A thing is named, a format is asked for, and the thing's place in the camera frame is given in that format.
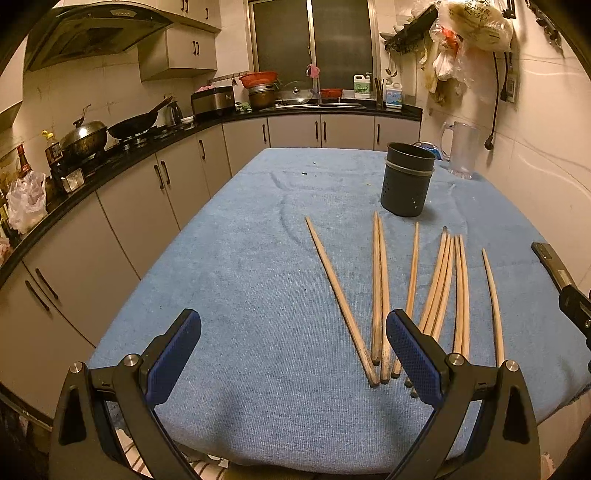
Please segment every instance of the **plastic pitcher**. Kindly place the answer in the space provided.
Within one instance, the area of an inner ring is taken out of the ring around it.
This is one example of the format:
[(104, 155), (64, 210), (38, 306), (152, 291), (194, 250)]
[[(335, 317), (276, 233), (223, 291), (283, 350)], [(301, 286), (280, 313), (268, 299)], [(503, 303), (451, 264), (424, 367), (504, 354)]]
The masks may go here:
[[(452, 151), (450, 154), (443, 149), (443, 134), (445, 130), (453, 132)], [(478, 155), (479, 131), (476, 127), (462, 122), (454, 122), (453, 125), (443, 124), (439, 149), (444, 160), (449, 160), (449, 171), (463, 179), (471, 179)]]

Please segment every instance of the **red bowl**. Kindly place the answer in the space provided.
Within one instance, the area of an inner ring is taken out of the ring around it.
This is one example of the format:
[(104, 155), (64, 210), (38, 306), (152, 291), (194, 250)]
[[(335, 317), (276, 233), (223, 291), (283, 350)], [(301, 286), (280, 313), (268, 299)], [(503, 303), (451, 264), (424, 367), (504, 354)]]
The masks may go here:
[(240, 77), (240, 81), (244, 88), (252, 88), (257, 85), (264, 85), (266, 83), (274, 83), (277, 80), (277, 72), (255, 72), (247, 73)]
[(322, 88), (320, 89), (322, 98), (340, 98), (343, 95), (342, 88)]

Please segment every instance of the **screw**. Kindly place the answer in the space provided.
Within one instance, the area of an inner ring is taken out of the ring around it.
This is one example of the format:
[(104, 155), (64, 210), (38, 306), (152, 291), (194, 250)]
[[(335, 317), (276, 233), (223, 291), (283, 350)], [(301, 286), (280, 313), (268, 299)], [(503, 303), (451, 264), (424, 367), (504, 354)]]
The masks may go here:
[(505, 362), (505, 366), (509, 369), (509, 371), (511, 372), (517, 372), (519, 370), (519, 365), (517, 365), (517, 362), (515, 360), (507, 360)]
[(464, 364), (464, 357), (462, 357), (459, 353), (450, 353), (448, 358), (452, 365), (455, 365), (456, 367)]
[(125, 358), (123, 359), (123, 364), (126, 367), (132, 367), (138, 361), (139, 361), (139, 357), (135, 353), (131, 353), (131, 354), (125, 356)]
[(70, 367), (70, 372), (72, 372), (73, 374), (76, 374), (80, 370), (82, 370), (82, 367), (83, 367), (82, 362), (76, 362)]

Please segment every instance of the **black countertop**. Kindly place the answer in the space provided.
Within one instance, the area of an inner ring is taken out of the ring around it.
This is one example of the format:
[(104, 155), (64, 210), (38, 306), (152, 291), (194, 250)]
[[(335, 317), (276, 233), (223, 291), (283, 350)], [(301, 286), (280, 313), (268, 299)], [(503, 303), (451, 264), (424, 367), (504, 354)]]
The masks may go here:
[(194, 135), (202, 130), (214, 127), (223, 122), (233, 122), (236, 120), (246, 120), (249, 118), (263, 118), (266, 116), (277, 115), (301, 115), (311, 113), (346, 113), (353, 115), (374, 115), (384, 116), (390, 118), (403, 118), (407, 120), (421, 121), (423, 111), (414, 106), (403, 106), (400, 111), (376, 109), (375, 107), (348, 107), (348, 106), (331, 106), (329, 103), (324, 105), (309, 105), (300, 106), (298, 108), (271, 108), (258, 112), (251, 113), (230, 113), (212, 120), (199, 122), (193, 124), (192, 127), (179, 130), (169, 137), (161, 140), (153, 140), (148, 142), (145, 146), (129, 150), (112, 157), (94, 172), (92, 175), (86, 177), (85, 184), (78, 188), (75, 192), (67, 196), (59, 198), (56, 202), (47, 205), (47, 216), (39, 222), (29, 233), (22, 237), (22, 241), (14, 249), (12, 254), (6, 259), (4, 264), (0, 267), (0, 287), (4, 285), (7, 278), (10, 276), (17, 264), (22, 260), (25, 254), (45, 235), (51, 227), (53, 227), (63, 216), (70, 210), (84, 200), (88, 195), (97, 191), (109, 180), (112, 180), (117, 175), (123, 173), (128, 168), (136, 165), (136, 163), (148, 158), (150, 155), (168, 147), (180, 140), (183, 140), (191, 135)]

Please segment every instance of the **blue tablecloth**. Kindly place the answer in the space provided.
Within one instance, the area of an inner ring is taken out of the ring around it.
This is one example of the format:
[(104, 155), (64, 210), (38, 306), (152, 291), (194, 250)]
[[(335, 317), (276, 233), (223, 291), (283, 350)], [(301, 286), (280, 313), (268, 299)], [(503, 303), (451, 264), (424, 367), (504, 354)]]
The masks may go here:
[[(309, 215), (369, 347), (372, 214), (384, 219), (392, 308), (404, 308), (414, 222), (379, 203), (384, 153), (270, 149), (183, 229), (129, 298), (90, 366), (141, 353), (183, 308), (203, 333), (169, 401), (156, 411), (173, 439), (239, 463), (333, 473), (387, 472), (431, 413), (404, 377), (370, 389), (310, 238)], [(420, 221), (415, 317), (441, 229), (466, 239), (470, 361), (494, 365), (492, 314), (480, 254), (498, 289), (505, 353), (521, 366), (538, 421), (590, 382), (581, 334), (530, 249), (540, 234), (490, 183), (436, 165)], [(440, 343), (450, 351), (455, 288)], [(452, 455), (475, 421), (472, 405)]]

